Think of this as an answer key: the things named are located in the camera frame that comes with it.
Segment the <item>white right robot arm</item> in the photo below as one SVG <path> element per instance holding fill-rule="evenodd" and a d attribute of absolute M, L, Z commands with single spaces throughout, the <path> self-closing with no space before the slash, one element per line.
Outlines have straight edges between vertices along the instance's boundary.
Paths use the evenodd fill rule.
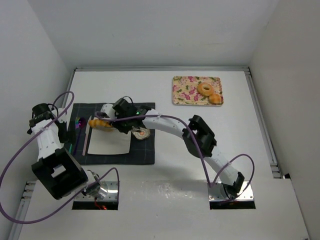
<path fill-rule="evenodd" d="M 188 152 L 201 160 L 208 184 L 211 182 L 206 164 L 217 173 L 229 196 L 235 198 L 240 192 L 244 176 L 221 154 L 214 132 L 199 115 L 194 115 L 187 124 L 177 117 L 160 114 L 154 108 L 136 107 L 124 98 L 106 104 L 103 110 L 112 119 L 111 125 L 121 133 L 144 128 L 177 136 L 184 141 Z"/>

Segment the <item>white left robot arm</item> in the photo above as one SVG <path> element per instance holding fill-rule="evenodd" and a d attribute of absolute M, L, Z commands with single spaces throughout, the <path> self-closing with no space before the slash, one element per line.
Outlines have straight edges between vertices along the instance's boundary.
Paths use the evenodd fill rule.
<path fill-rule="evenodd" d="M 82 194 L 100 198 L 99 176 L 84 170 L 63 144 L 74 143 L 75 130 L 67 130 L 66 114 L 55 119 L 63 110 L 40 103 L 32 108 L 28 133 L 36 136 L 37 162 L 31 169 L 46 190 L 57 200 L 83 188 Z"/>

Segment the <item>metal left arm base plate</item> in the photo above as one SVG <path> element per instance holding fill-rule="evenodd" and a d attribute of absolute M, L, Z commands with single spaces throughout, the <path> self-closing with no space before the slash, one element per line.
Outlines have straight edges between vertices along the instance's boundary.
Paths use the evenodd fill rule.
<path fill-rule="evenodd" d="M 95 195 L 83 195 L 80 193 L 75 197 L 75 202 L 94 202 L 95 199 L 97 202 L 107 202 L 115 203 L 118 201 L 118 187 L 119 184 L 117 181 L 101 181 L 100 188 Z"/>

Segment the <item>long striped bread roll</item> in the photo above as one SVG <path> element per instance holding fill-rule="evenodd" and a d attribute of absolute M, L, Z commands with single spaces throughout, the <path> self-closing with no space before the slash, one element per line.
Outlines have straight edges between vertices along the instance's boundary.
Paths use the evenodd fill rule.
<path fill-rule="evenodd" d="M 88 124 L 93 129 L 112 129 L 113 128 L 113 126 L 110 125 L 107 121 L 103 121 L 97 118 L 89 120 Z"/>

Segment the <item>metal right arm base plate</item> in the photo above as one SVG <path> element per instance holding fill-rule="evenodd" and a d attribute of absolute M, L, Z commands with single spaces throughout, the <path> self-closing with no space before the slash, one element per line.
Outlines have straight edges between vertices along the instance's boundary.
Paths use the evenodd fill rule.
<path fill-rule="evenodd" d="M 240 188 L 240 192 L 234 199 L 236 201 L 253 201 L 254 193 L 251 184 L 247 185 L 249 182 L 245 181 Z M 227 193 L 227 188 L 223 186 L 221 181 L 216 182 L 212 187 L 208 187 L 208 199 L 210 202 L 222 202 L 233 200 L 233 196 Z"/>

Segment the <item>small round bun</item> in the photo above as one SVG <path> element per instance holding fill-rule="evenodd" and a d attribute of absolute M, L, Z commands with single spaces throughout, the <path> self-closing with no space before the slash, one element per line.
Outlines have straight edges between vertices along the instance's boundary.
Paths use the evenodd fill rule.
<path fill-rule="evenodd" d="M 222 98 L 219 94 L 213 93 L 208 97 L 208 101 L 213 105 L 221 105 L 222 104 Z"/>

